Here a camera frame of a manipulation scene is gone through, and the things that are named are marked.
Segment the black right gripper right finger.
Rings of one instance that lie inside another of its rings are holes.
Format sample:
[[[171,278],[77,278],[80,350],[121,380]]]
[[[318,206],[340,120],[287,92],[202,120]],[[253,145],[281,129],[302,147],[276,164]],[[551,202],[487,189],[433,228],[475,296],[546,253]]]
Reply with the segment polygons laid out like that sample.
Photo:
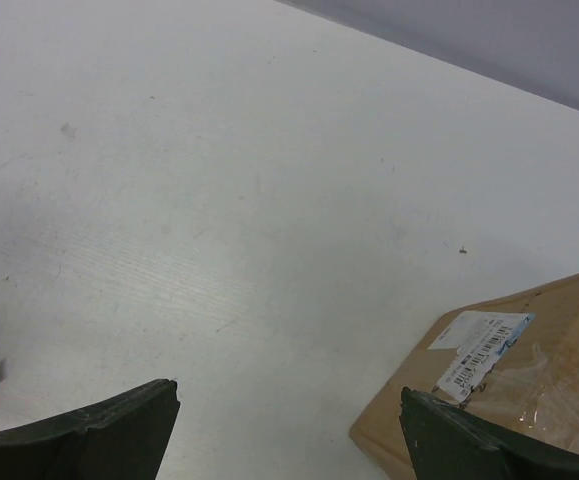
[[[429,393],[402,389],[400,425],[418,480],[579,479],[579,454],[483,420]]]

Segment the brown cardboard express box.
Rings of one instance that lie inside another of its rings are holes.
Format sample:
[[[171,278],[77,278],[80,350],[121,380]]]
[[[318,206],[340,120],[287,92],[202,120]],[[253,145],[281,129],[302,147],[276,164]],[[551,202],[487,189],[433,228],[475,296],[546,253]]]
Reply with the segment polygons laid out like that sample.
[[[441,316],[350,428],[392,479],[414,469],[403,388],[579,454],[579,274]]]

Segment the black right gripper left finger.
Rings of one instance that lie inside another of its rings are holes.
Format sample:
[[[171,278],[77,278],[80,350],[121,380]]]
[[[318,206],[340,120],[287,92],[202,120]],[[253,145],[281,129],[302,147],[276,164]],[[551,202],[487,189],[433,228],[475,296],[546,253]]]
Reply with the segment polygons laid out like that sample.
[[[177,382],[157,379],[0,431],[0,479],[154,479],[178,412]]]

